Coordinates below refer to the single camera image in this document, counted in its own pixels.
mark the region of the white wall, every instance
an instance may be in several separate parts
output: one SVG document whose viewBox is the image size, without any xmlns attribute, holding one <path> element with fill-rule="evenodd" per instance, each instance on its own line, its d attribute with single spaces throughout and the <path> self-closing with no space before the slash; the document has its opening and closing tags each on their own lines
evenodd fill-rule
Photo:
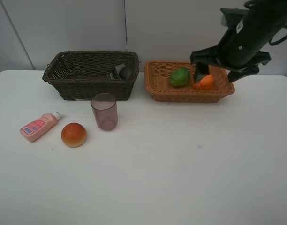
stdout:
<svg viewBox="0 0 287 225">
<path fill-rule="evenodd" d="M 3 0 L 35 69 L 69 50 L 126 50 L 123 0 Z"/>
<path fill-rule="evenodd" d="M 0 72 L 7 69 L 31 70 L 32 66 L 0 4 Z"/>
<path fill-rule="evenodd" d="M 126 0 L 128 50 L 148 60 L 189 60 L 193 50 L 217 45 L 227 28 L 220 8 L 243 8 L 247 0 Z M 272 61 L 262 74 L 287 75 L 287 41 L 266 46 Z"/>
</svg>

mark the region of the white table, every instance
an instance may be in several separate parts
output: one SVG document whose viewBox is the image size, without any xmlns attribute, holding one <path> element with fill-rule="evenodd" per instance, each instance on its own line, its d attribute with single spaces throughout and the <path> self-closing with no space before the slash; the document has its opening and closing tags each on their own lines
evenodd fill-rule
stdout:
<svg viewBox="0 0 287 225">
<path fill-rule="evenodd" d="M 140 74 L 101 131 L 42 71 L 0 74 L 0 225 L 287 225 L 287 78 L 255 75 L 215 104 L 160 103 Z M 34 143 L 19 128 L 65 116 Z M 85 126 L 66 147 L 62 128 Z"/>
</svg>

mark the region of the pink bottle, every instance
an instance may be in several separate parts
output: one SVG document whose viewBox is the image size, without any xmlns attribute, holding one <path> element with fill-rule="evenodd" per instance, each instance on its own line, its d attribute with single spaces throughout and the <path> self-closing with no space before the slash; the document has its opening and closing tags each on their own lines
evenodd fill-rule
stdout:
<svg viewBox="0 0 287 225">
<path fill-rule="evenodd" d="M 58 112 L 43 114 L 39 119 L 22 127 L 20 132 L 29 142 L 33 142 L 54 126 L 60 118 Z"/>
</svg>

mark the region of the dark wicker basket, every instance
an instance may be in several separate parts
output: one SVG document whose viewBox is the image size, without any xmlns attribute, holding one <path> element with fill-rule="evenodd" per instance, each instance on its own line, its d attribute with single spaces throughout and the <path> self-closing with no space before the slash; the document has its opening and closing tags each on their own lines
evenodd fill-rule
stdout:
<svg viewBox="0 0 287 225">
<path fill-rule="evenodd" d="M 131 69 L 128 82 L 110 79 L 114 67 L 124 63 Z M 110 93 L 118 101 L 128 100 L 139 73 L 134 52 L 70 51 L 56 55 L 44 72 L 43 80 L 51 84 L 64 100 L 90 100 L 100 93 Z"/>
</svg>

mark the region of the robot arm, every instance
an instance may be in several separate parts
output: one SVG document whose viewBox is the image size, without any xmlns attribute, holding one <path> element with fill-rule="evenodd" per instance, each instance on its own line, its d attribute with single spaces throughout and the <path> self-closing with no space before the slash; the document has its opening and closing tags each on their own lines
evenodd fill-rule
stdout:
<svg viewBox="0 0 287 225">
<path fill-rule="evenodd" d="M 268 52 L 260 49 L 266 44 L 277 45 L 287 39 L 272 43 L 282 28 L 287 29 L 287 0 L 252 0 L 245 9 L 222 8 L 228 30 L 217 46 L 193 51 L 190 61 L 200 68 L 213 65 L 230 70 L 229 82 L 257 74 L 258 65 L 270 60 Z"/>
</svg>

